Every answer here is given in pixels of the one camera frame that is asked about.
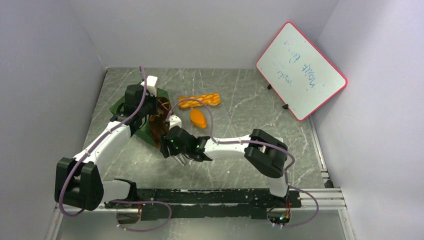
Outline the green paper bag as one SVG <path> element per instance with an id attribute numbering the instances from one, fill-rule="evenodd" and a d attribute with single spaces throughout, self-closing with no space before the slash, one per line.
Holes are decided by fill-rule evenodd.
<path id="1" fill-rule="evenodd" d="M 162 89 L 162 88 L 158 88 L 157 89 L 157 96 L 161 97 L 163 99 L 166 99 L 166 102 L 170 102 L 170 97 L 169 94 L 166 90 Z M 115 115 L 119 105 L 121 105 L 125 100 L 125 97 L 122 96 L 118 101 L 116 101 L 110 108 L 109 111 Z M 150 129 L 150 117 L 147 117 L 147 120 L 143 120 L 142 121 L 143 126 L 141 126 L 136 132 L 135 132 L 135 136 L 137 136 L 139 139 L 143 140 L 145 143 L 153 146 L 153 147 L 157 147 L 156 142 L 155 142 L 155 138 L 152 135 L 151 129 Z"/>

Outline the braided fake bread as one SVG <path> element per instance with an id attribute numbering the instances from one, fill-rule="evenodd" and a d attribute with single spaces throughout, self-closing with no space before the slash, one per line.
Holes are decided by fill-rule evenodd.
<path id="1" fill-rule="evenodd" d="M 215 92 L 197 96 L 180 96 L 178 98 L 178 101 L 180 101 L 180 103 L 178 104 L 178 107 L 180 109 L 188 109 L 200 107 L 203 105 L 202 103 L 208 106 L 217 106 L 221 103 L 221 97 L 217 92 Z"/>

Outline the long metal tweezers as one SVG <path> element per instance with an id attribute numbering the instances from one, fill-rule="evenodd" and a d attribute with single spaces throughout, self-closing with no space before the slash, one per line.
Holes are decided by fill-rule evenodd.
<path id="1" fill-rule="evenodd" d="M 176 155 L 173 155 L 172 158 L 175 159 L 176 162 L 179 163 L 183 167 L 186 166 L 186 165 L 188 165 L 190 163 L 190 161 L 191 161 L 189 158 L 187 158 L 182 153 L 178 153 Z"/>

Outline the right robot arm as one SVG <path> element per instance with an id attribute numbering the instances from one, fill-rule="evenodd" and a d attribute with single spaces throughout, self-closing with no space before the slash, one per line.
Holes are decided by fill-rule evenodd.
<path id="1" fill-rule="evenodd" d="M 195 137 L 185 129 L 174 126 L 159 140 L 162 155 L 165 158 L 173 157 L 182 166 L 190 161 L 244 158 L 267 177 L 269 199 L 275 207 L 282 207 L 289 200 L 285 171 L 288 147 L 261 129 L 254 129 L 251 134 L 241 137 L 212 138 Z"/>

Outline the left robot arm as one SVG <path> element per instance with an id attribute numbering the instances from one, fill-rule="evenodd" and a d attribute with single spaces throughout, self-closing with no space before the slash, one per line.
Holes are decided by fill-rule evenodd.
<path id="1" fill-rule="evenodd" d="M 100 204 L 120 202 L 126 208 L 139 200 L 135 182 L 116 178 L 102 181 L 101 172 L 113 153 L 126 143 L 148 117 L 158 112 L 157 88 L 153 83 L 129 85 L 105 130 L 85 149 L 72 158 L 63 157 L 56 165 L 54 199 L 62 214 L 64 206 L 80 212 L 93 211 Z"/>

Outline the red framed whiteboard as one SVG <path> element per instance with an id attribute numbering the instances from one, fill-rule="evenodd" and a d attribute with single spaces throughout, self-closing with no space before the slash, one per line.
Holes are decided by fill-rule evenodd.
<path id="1" fill-rule="evenodd" d="M 290 21 L 282 26 L 255 66 L 299 121 L 348 84 L 342 72 Z"/>

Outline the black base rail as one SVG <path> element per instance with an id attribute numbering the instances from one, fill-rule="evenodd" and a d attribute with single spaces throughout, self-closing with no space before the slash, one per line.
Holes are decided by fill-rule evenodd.
<path id="1" fill-rule="evenodd" d="M 105 203 L 106 209 L 140 210 L 141 220 L 183 218 L 237 218 L 265 220 L 274 209 L 302 206 L 300 193 L 289 190 L 287 196 L 278 197 L 267 188 L 221 189 L 154 189 L 139 188 L 131 200 L 136 203 Z"/>

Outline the aluminium frame rail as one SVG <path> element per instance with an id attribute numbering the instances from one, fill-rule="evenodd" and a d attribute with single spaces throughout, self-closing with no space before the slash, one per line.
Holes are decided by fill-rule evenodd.
<path id="1" fill-rule="evenodd" d="M 103 200 L 67 196 L 53 212 L 49 239 L 62 230 L 77 240 L 242 238 L 353 240 L 355 233 L 339 188 L 291 187 L 284 197 L 268 188 L 135 188 Z"/>

